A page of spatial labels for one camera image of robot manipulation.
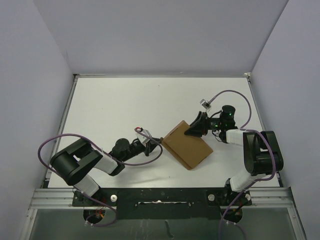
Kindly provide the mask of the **brown cardboard box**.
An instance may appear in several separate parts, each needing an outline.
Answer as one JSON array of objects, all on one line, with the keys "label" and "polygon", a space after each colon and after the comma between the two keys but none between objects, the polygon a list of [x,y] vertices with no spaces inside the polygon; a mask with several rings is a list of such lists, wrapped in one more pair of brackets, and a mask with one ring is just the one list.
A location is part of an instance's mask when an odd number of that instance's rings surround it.
[{"label": "brown cardboard box", "polygon": [[190,171],[214,151],[201,137],[185,135],[185,131],[189,128],[190,126],[182,120],[164,138],[161,138],[161,144]]}]

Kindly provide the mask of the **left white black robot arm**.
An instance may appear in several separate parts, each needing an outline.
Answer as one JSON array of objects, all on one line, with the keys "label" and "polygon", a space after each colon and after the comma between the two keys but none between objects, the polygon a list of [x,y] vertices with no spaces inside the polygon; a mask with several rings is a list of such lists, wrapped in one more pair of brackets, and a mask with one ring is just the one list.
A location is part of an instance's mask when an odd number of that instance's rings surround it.
[{"label": "left white black robot arm", "polygon": [[142,153],[149,156],[157,146],[161,146],[159,138],[143,140],[140,137],[132,142],[120,138],[111,152],[106,154],[100,149],[94,149],[88,140],[80,138],[56,153],[50,164],[68,186],[84,192],[84,200],[95,206],[101,201],[102,193],[100,186],[89,176],[93,168],[114,177],[125,168],[126,161]]}]

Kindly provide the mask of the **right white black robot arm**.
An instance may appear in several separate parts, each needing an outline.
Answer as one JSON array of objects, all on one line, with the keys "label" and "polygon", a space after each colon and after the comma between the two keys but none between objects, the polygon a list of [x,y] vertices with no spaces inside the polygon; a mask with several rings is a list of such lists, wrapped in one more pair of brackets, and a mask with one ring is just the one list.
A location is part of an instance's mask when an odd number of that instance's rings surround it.
[{"label": "right white black robot arm", "polygon": [[221,110],[208,115],[199,112],[184,134],[202,137],[211,131],[218,133],[218,138],[225,144],[243,147],[244,169],[228,180],[230,185],[222,192],[223,200],[232,205],[241,197],[240,192],[253,183],[268,180],[284,167],[284,159],[273,131],[239,129],[234,120],[236,109],[231,105],[222,106]]}]

